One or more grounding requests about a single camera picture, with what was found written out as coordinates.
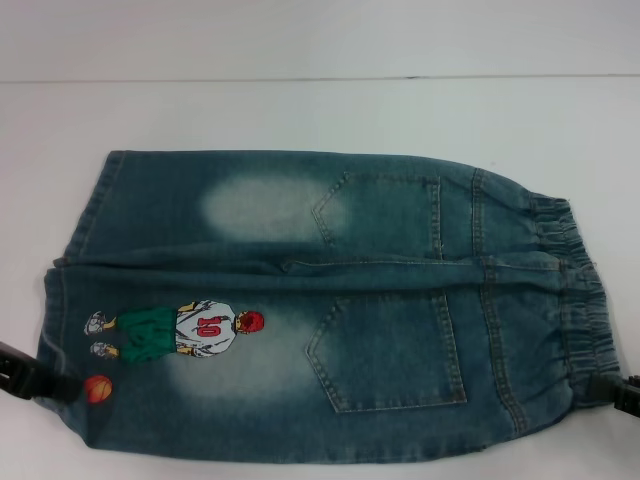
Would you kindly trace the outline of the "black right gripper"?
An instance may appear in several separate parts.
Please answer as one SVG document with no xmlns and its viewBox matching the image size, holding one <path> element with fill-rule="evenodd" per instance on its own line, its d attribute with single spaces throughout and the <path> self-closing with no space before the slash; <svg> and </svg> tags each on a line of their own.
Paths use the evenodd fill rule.
<svg viewBox="0 0 640 480">
<path fill-rule="evenodd" d="M 607 375 L 592 375 L 587 394 L 591 401 L 613 401 L 615 409 L 640 416 L 640 375 L 632 375 L 624 380 Z"/>
</svg>

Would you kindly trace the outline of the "blue denim shorts with print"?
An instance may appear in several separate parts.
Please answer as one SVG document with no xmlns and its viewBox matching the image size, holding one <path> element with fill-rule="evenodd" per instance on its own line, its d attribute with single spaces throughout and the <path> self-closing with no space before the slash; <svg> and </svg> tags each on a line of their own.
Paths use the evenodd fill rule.
<svg viewBox="0 0 640 480">
<path fill-rule="evenodd" d="M 114 151 L 45 277 L 41 399 L 96 449 L 251 463 L 478 451 L 599 404 L 569 203 L 404 156 Z"/>
</svg>

